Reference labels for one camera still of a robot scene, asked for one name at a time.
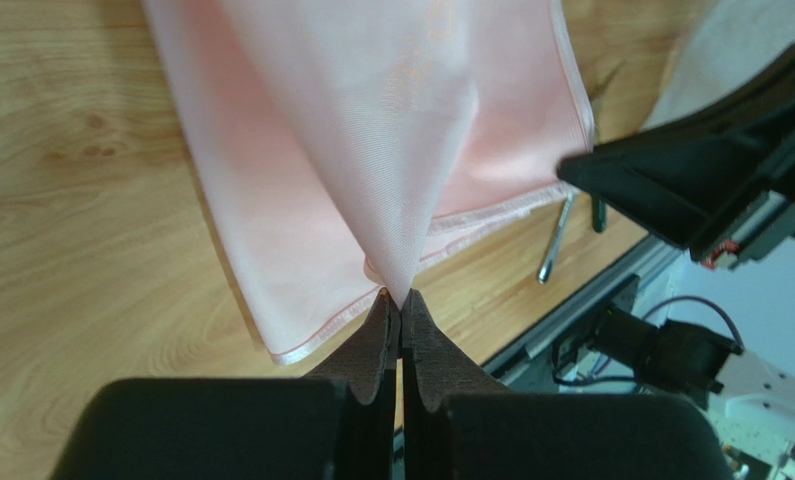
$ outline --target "wooden table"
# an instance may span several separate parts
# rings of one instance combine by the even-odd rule
[[[602,136],[657,98],[697,2],[569,0],[588,88],[620,62]],[[442,329],[482,362],[643,236],[578,202],[548,285],[558,206],[421,274]],[[206,221],[137,0],[0,0],[0,479],[45,477],[77,415],[122,377],[293,376],[272,364]]]

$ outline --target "folded cloth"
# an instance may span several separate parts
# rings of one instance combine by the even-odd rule
[[[144,0],[273,360],[572,188],[593,119],[557,0]]]

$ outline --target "wood grain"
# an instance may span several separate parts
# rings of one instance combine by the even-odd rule
[[[618,62],[602,133],[657,98],[696,2],[569,0],[588,88]],[[586,198],[554,276],[535,270],[558,207],[417,279],[440,326],[483,361],[642,237]],[[201,199],[137,0],[0,0],[0,479],[45,477],[104,384],[129,376],[300,375],[270,362]]]

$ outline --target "pink towel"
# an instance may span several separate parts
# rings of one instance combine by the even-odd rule
[[[556,0],[144,0],[217,231],[280,364],[562,199],[593,120]]]

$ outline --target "white mechanical part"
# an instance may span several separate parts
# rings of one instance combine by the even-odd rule
[[[750,351],[729,355],[708,407],[727,419],[761,425],[795,443],[795,378]]]

